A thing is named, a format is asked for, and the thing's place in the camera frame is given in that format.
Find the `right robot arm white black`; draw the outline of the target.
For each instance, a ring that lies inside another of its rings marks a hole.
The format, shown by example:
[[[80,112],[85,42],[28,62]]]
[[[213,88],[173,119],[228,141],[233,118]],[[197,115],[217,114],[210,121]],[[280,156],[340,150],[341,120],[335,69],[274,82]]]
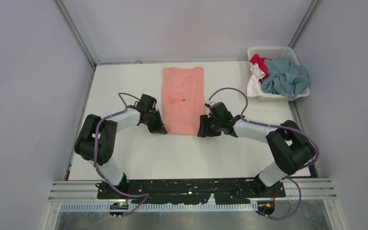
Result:
[[[252,182],[252,193],[263,194],[276,183],[302,169],[316,157],[316,149],[298,125],[287,120],[271,125],[233,116],[222,102],[207,105],[209,113],[200,116],[197,136],[249,138],[269,146],[274,161],[258,173]]]

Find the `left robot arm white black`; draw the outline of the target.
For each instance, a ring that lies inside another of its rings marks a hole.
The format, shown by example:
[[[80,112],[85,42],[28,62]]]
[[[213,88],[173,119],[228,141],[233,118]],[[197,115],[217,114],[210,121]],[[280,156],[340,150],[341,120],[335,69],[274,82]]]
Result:
[[[143,94],[133,105],[104,117],[87,115],[77,137],[74,151],[89,161],[103,181],[121,195],[127,195],[127,176],[112,158],[117,133],[144,124],[151,134],[168,132],[156,108],[157,100]]]

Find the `pink t shirt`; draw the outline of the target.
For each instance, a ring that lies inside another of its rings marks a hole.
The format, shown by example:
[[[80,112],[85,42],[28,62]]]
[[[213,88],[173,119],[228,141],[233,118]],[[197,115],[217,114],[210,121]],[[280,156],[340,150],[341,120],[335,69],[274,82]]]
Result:
[[[168,134],[196,136],[206,113],[204,69],[163,68],[163,122]]]

